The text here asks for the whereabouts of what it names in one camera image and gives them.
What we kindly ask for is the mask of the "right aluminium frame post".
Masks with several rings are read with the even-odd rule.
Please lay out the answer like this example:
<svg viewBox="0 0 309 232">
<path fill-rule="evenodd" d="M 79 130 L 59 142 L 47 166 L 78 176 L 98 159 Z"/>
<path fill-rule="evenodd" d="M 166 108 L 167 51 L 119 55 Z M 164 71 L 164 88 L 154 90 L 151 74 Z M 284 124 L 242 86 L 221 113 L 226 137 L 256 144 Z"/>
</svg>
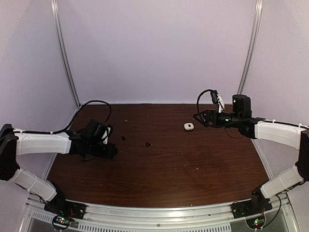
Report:
<svg viewBox="0 0 309 232">
<path fill-rule="evenodd" d="M 249 76 L 251 64 L 253 61 L 253 55 L 254 50 L 257 44 L 259 31 L 260 31 L 260 25 L 262 21 L 262 15 L 263 15 L 263 1 L 262 0 L 256 0 L 255 1 L 255 8 L 254 8 L 254 14 L 253 14 L 253 24 L 252 24 L 252 30 L 251 30 L 251 36 L 249 39 L 249 45 L 247 50 L 246 59 L 244 62 L 244 67 L 239 83 L 239 87 L 237 90 L 237 94 L 242 94 L 246 85 L 246 81 Z"/>
</svg>

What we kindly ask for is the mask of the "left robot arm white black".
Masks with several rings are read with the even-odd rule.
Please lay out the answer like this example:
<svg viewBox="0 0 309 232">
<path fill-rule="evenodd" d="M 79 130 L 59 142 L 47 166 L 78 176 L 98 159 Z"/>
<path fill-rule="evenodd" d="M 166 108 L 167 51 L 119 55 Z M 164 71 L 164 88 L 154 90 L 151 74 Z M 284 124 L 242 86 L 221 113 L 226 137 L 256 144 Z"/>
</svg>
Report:
<svg viewBox="0 0 309 232">
<path fill-rule="evenodd" d="M 112 131 L 111 125 L 93 119 L 86 128 L 78 131 L 28 131 L 5 124 L 0 130 L 0 178 L 38 195 L 58 214 L 64 215 L 70 209 L 65 194 L 55 184 L 22 169 L 16 158 L 28 154 L 57 153 L 77 154 L 83 159 L 86 155 L 113 159 L 118 151 L 116 145 L 108 141 Z"/>
</svg>

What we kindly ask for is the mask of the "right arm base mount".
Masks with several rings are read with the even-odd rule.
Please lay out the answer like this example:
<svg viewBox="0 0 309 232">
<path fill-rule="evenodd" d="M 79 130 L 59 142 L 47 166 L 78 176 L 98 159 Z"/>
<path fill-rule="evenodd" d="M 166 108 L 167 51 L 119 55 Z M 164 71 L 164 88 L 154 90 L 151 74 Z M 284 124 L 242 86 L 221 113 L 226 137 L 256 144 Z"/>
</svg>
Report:
<svg viewBox="0 0 309 232">
<path fill-rule="evenodd" d="M 230 207 L 234 218 L 242 218 L 271 210 L 272 204 L 270 199 L 265 198 L 261 190 L 256 188 L 252 191 L 251 199 L 233 202 Z"/>
</svg>

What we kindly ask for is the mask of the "left aluminium frame post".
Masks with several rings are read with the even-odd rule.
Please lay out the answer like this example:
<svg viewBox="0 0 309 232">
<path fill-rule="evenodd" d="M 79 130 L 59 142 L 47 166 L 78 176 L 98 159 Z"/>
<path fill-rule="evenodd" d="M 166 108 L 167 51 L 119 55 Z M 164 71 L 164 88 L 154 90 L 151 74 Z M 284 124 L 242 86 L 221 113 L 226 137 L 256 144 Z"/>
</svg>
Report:
<svg viewBox="0 0 309 232">
<path fill-rule="evenodd" d="M 62 32 L 58 1 L 51 0 L 50 3 L 51 3 L 51 11 L 53 15 L 55 30 L 56 30 L 57 42 L 58 42 L 58 46 L 60 50 L 60 58 L 61 58 L 61 61 L 64 67 L 65 76 L 66 76 L 66 79 L 69 85 L 69 89 L 70 89 L 70 92 L 73 98 L 73 102 L 75 106 L 78 108 L 80 107 L 81 104 L 80 104 L 80 100 L 77 94 L 77 90 L 76 90 L 75 83 L 74 83 L 71 69 L 70 69 L 69 59 L 68 59 L 68 55 L 66 51 L 63 32 Z"/>
</svg>

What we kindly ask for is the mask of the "front aluminium rail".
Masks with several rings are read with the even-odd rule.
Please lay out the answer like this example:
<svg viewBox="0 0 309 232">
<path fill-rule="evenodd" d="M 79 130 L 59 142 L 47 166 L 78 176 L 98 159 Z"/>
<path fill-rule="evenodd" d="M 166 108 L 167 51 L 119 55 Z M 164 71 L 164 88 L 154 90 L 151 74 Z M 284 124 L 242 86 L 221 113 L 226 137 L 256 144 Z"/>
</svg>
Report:
<svg viewBox="0 0 309 232">
<path fill-rule="evenodd" d="M 255 232 L 246 219 L 264 217 L 261 232 L 297 232 L 299 227 L 286 194 L 272 198 L 272 209 L 234 218 L 228 203 L 203 206 L 146 208 L 86 205 L 84 218 L 74 218 L 65 232 Z"/>
</svg>

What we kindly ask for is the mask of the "white charging case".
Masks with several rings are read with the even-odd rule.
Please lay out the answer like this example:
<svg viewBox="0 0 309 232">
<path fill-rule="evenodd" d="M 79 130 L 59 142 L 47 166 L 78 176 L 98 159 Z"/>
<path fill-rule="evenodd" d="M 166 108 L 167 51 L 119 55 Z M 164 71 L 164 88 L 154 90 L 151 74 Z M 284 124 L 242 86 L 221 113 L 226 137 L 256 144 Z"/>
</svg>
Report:
<svg viewBox="0 0 309 232">
<path fill-rule="evenodd" d="M 184 127 L 184 129 L 185 129 L 186 131 L 191 131 L 191 130 L 194 129 L 194 124 L 191 123 L 191 122 L 189 122 L 189 123 L 184 123 L 183 127 Z"/>
</svg>

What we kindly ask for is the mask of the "circuit board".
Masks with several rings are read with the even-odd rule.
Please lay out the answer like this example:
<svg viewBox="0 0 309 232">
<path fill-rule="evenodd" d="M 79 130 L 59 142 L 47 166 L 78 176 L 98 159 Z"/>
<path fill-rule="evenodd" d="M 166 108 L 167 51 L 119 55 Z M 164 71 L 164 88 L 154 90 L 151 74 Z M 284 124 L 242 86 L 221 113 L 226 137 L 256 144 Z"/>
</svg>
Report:
<svg viewBox="0 0 309 232">
<path fill-rule="evenodd" d="M 261 227 L 263 227 L 264 223 L 265 223 L 265 218 L 262 216 L 246 219 L 247 226 L 252 230 L 260 229 Z"/>
<path fill-rule="evenodd" d="M 62 217 L 62 216 L 54 216 L 52 219 L 52 226 L 56 230 L 66 230 L 71 224 L 71 221 Z"/>
</svg>

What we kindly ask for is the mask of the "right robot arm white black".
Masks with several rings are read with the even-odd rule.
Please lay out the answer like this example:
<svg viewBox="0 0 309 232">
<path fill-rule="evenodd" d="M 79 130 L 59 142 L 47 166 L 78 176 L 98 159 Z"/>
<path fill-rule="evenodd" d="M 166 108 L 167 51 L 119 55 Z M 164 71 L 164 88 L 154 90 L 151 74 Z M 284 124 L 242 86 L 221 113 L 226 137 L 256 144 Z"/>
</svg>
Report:
<svg viewBox="0 0 309 232">
<path fill-rule="evenodd" d="M 197 106 L 197 112 L 193 115 L 193 118 L 204 127 L 236 128 L 244 137 L 287 145 L 299 152 L 298 161 L 294 166 L 253 190 L 252 199 L 247 204 L 251 213 L 258 213 L 271 197 L 309 180 L 309 128 L 307 126 L 253 117 L 251 99 L 243 94 L 233 95 L 232 112 L 226 112 L 221 95 L 216 90 L 208 92 L 212 103 L 217 108 L 201 111 Z"/>
</svg>

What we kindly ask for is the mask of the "aluminium frame post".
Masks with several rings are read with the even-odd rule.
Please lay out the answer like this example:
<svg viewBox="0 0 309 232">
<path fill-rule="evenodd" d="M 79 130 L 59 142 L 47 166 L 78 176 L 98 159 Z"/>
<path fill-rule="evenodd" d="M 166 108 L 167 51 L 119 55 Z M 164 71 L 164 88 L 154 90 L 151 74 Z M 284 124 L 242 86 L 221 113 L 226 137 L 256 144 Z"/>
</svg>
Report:
<svg viewBox="0 0 309 232">
<path fill-rule="evenodd" d="M 66 51 L 63 32 L 62 32 L 58 1 L 51 0 L 50 3 L 51 3 L 51 11 L 53 15 L 55 30 L 56 30 L 57 42 L 58 42 L 58 46 L 60 50 L 60 58 L 61 58 L 61 61 L 64 67 L 65 76 L 66 76 L 66 79 L 69 85 L 69 89 L 70 89 L 70 92 L 73 98 L 73 102 L 75 106 L 78 108 L 80 107 L 81 104 L 80 104 L 80 100 L 77 94 L 77 90 L 76 90 L 75 83 L 74 83 L 71 69 L 70 69 L 69 59 L 68 59 L 68 55 Z"/>
<path fill-rule="evenodd" d="M 254 8 L 254 14 L 253 14 L 253 24 L 252 24 L 252 30 L 251 30 L 251 36 L 249 39 L 249 45 L 247 50 L 246 59 L 244 62 L 244 67 L 239 83 L 239 87 L 237 90 L 237 94 L 242 94 L 246 85 L 246 81 L 249 76 L 251 64 L 253 61 L 253 55 L 254 50 L 257 44 L 259 31 L 260 31 L 260 25 L 262 21 L 262 15 L 263 15 L 263 1 L 262 0 L 256 0 L 255 1 L 255 8 Z"/>
</svg>

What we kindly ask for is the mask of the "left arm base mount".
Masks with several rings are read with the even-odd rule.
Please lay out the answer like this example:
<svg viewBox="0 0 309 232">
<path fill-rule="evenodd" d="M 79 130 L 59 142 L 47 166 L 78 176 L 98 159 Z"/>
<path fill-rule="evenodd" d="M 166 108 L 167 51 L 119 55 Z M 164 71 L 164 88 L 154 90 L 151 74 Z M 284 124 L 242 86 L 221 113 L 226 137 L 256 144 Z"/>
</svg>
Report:
<svg viewBox="0 0 309 232">
<path fill-rule="evenodd" d="M 68 201 L 64 192 L 56 186 L 56 195 L 51 201 L 42 201 L 44 210 L 65 218 L 83 219 L 86 205 Z"/>
</svg>

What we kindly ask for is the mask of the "right circuit board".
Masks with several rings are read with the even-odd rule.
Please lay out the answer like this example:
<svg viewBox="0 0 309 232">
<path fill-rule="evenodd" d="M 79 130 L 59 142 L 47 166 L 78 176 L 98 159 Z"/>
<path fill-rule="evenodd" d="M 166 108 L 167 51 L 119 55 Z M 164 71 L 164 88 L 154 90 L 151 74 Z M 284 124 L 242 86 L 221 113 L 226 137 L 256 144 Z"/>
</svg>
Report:
<svg viewBox="0 0 309 232">
<path fill-rule="evenodd" d="M 263 227 L 264 223 L 265 223 L 265 218 L 262 216 L 246 219 L 247 226 L 252 230 L 260 229 L 261 227 Z"/>
</svg>

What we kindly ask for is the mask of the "left circuit board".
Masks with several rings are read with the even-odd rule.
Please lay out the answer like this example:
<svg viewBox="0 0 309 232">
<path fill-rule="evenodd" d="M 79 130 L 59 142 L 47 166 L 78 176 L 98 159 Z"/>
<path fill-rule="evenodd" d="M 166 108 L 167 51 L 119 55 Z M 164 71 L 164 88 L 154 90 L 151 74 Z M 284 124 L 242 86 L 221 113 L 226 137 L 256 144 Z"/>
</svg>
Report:
<svg viewBox="0 0 309 232">
<path fill-rule="evenodd" d="M 52 226 L 56 230 L 66 230 L 71 224 L 71 221 L 62 217 L 62 216 L 54 216 L 52 219 Z"/>
</svg>

